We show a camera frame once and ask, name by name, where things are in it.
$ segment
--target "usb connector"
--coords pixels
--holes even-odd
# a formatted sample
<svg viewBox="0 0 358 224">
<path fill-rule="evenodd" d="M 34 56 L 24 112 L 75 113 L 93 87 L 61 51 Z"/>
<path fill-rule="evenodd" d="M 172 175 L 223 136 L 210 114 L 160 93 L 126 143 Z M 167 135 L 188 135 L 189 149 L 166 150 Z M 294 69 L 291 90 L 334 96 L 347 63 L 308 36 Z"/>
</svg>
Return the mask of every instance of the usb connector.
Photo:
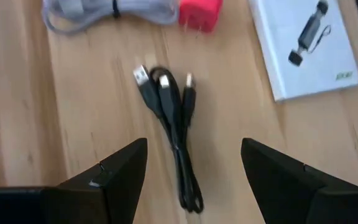
<svg viewBox="0 0 358 224">
<path fill-rule="evenodd" d="M 147 69 L 143 65 L 138 67 L 134 70 L 134 77 L 146 106 L 154 112 L 156 117 L 161 118 L 163 111 L 158 89 L 154 80 L 150 78 Z"/>
<path fill-rule="evenodd" d="M 186 87 L 182 96 L 182 119 L 186 126 L 190 126 L 194 110 L 196 108 L 196 90 L 193 74 L 188 73 L 186 78 Z"/>
<path fill-rule="evenodd" d="M 168 79 L 167 75 L 162 75 L 160 77 L 160 86 L 161 86 L 161 88 L 169 87 L 169 79 Z"/>
<path fill-rule="evenodd" d="M 138 86 L 143 85 L 149 80 L 149 73 L 147 72 L 146 67 L 144 67 L 143 65 L 139 66 L 134 70 L 134 76 Z"/>
</svg>

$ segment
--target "product image on manual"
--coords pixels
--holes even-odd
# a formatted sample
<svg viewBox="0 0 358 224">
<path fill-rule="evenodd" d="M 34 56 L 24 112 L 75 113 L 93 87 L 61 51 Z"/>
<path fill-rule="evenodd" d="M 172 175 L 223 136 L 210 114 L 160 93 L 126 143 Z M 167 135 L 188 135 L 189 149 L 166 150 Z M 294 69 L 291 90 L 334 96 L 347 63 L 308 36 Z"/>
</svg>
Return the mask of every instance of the product image on manual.
<svg viewBox="0 0 358 224">
<path fill-rule="evenodd" d="M 312 54 L 316 50 L 317 46 L 320 44 L 323 37 L 328 36 L 331 33 L 331 25 L 326 25 L 320 36 L 318 37 L 314 47 L 310 50 L 311 44 L 316 37 L 316 34 L 319 31 L 321 21 L 323 17 L 328 12 L 328 3 L 326 0 L 321 0 L 317 4 L 316 12 L 310 16 L 308 22 L 303 28 L 301 35 L 298 38 L 298 50 L 292 50 L 290 56 L 288 57 L 289 61 L 299 67 L 303 61 L 301 56 L 302 52 L 307 54 Z"/>
</svg>

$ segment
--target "coiled cable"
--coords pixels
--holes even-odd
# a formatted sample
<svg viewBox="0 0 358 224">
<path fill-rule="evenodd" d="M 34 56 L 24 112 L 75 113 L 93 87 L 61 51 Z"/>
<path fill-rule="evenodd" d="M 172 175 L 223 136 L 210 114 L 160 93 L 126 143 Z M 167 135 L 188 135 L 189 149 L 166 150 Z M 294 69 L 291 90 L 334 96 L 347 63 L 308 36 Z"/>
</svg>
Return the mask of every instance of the coiled cable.
<svg viewBox="0 0 358 224">
<path fill-rule="evenodd" d="M 42 17 L 45 25 L 57 34 L 73 35 L 86 30 L 106 16 L 132 14 L 156 24 L 173 24 L 178 20 L 178 6 L 173 0 L 44 0 Z M 70 29 L 52 24 L 50 15 L 72 23 Z"/>
<path fill-rule="evenodd" d="M 186 145 L 187 129 L 196 103 L 193 76 L 187 76 L 182 99 L 172 73 L 164 67 L 154 67 L 147 71 L 141 66 L 135 69 L 134 76 L 145 104 L 160 120 L 171 145 L 180 205 L 190 213 L 201 213 L 204 210 L 204 200 Z"/>
</svg>

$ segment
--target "usb-a plug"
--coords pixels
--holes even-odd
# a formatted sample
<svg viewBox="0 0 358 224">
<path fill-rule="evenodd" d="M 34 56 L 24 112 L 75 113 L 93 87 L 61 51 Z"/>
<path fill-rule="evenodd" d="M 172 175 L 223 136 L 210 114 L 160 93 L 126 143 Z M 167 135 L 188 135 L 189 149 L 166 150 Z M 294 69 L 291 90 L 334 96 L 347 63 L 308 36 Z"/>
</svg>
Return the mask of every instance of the usb-a plug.
<svg viewBox="0 0 358 224">
<path fill-rule="evenodd" d="M 148 108 L 152 110 L 158 118 L 163 116 L 160 97 L 158 96 L 158 88 L 145 66 L 140 66 L 134 70 L 134 77 L 143 97 L 143 100 Z"/>
</svg>

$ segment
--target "wooden table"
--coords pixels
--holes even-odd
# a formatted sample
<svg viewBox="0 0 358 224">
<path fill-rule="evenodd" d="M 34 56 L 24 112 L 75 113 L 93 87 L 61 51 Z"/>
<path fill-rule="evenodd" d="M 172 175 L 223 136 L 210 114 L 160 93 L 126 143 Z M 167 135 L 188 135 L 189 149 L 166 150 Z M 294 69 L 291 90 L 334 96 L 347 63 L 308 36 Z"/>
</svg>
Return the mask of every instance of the wooden table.
<svg viewBox="0 0 358 224">
<path fill-rule="evenodd" d="M 339 0 L 358 61 L 358 11 Z M 240 158 L 254 138 L 358 185 L 358 88 L 272 99 L 246 0 L 225 1 L 216 32 L 199 35 L 132 17 L 86 33 L 47 33 L 41 0 L 0 0 L 0 185 L 57 184 L 139 137 L 149 140 L 135 223 L 263 223 Z M 198 99 L 189 146 L 205 211 L 177 199 L 172 153 L 132 70 L 161 64 Z"/>
</svg>

